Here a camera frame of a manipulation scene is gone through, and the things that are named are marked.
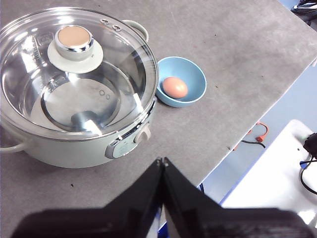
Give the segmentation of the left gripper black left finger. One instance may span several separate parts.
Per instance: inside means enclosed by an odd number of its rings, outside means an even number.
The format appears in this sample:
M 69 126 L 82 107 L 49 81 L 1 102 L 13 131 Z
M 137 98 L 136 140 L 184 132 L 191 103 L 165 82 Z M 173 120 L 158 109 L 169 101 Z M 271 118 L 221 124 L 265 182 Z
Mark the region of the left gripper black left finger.
M 156 159 L 105 207 L 50 209 L 24 217 L 14 238 L 145 238 L 162 209 L 162 160 Z

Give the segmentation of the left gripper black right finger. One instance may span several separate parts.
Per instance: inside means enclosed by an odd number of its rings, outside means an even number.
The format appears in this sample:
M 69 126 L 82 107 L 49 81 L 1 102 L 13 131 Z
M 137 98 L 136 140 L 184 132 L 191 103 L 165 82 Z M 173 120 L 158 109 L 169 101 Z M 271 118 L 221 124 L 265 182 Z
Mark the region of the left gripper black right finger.
M 277 208 L 223 208 L 164 158 L 164 204 L 182 238 L 312 238 L 294 212 Z

